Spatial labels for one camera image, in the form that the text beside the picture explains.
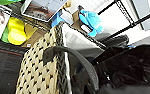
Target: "green object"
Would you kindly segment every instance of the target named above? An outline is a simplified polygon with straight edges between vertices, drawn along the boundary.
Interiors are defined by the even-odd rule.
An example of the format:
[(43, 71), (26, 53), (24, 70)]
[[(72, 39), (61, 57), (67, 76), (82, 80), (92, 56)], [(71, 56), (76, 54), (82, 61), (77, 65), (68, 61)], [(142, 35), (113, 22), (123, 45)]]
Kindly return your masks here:
[(8, 41), (8, 34), (9, 34), (9, 30), (8, 30), (8, 28), (6, 27), (6, 28), (4, 29), (4, 32), (3, 32), (2, 37), (1, 37), (1, 40), (2, 40), (3, 42), (5, 42), (5, 43), (10, 43), (10, 42)]
[(21, 1), (21, 0), (0, 0), (0, 4), (1, 5), (7, 5), (7, 4), (11, 4), (14, 2), (18, 2), (18, 1)]

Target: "wicker basket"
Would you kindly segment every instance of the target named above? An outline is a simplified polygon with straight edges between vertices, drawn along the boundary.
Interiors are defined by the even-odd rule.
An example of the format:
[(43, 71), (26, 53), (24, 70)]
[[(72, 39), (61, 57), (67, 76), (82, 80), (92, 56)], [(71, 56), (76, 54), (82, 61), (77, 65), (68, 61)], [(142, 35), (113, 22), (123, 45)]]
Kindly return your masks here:
[(52, 62), (43, 66), (43, 51), (56, 45), (63, 45), (62, 33), (52, 28), (25, 53), (16, 94), (67, 94), (64, 53), (58, 53)]

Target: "basket handle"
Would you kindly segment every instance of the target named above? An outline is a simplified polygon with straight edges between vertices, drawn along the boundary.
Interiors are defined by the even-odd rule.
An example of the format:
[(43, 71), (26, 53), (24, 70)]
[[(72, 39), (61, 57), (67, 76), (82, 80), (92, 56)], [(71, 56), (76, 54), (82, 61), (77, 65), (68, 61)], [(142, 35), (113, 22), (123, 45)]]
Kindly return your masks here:
[(77, 59), (79, 59), (81, 65), (86, 69), (86, 71), (88, 73), (92, 88), (95, 91), (98, 91), (99, 90), (99, 82), (98, 82), (99, 80), (98, 80), (98, 76), (97, 76), (97, 73), (96, 73), (93, 65), (76, 50), (73, 50), (73, 49), (70, 49), (67, 47), (63, 47), (63, 46), (49, 47), (49, 48), (45, 49), (45, 51), (43, 53), (44, 65), (46, 65), (47, 62), (49, 62), (53, 59), (56, 52), (60, 52), (60, 51), (68, 52), (68, 53), (72, 54), (73, 56), (75, 56)]

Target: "blue fabric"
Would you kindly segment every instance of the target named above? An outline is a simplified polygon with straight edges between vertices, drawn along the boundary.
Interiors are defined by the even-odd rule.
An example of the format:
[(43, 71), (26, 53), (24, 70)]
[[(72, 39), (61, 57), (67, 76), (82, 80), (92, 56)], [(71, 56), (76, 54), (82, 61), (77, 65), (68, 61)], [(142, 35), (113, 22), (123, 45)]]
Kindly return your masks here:
[(79, 18), (85, 25), (88, 25), (93, 30), (88, 34), (91, 37), (95, 37), (97, 33), (100, 34), (103, 32), (104, 28), (101, 26), (101, 19), (97, 13), (82, 9)]

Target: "beige wicker texture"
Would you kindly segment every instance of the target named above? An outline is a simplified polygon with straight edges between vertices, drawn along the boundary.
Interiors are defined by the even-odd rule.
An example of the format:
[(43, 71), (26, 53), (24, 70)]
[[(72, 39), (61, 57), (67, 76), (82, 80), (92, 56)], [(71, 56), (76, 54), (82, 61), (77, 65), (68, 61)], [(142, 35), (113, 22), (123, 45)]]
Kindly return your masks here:
[(52, 28), (24, 55), (17, 82), (16, 94), (66, 94), (64, 54), (59, 53), (53, 61), (43, 65), (43, 51), (51, 46), (61, 45), (60, 34)]

